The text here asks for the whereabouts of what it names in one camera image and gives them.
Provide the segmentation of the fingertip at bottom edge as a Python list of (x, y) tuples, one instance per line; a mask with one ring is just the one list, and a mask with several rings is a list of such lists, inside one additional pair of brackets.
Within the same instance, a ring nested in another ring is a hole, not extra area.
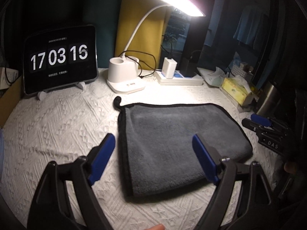
[(145, 230), (165, 230), (165, 227), (163, 224), (158, 224)]

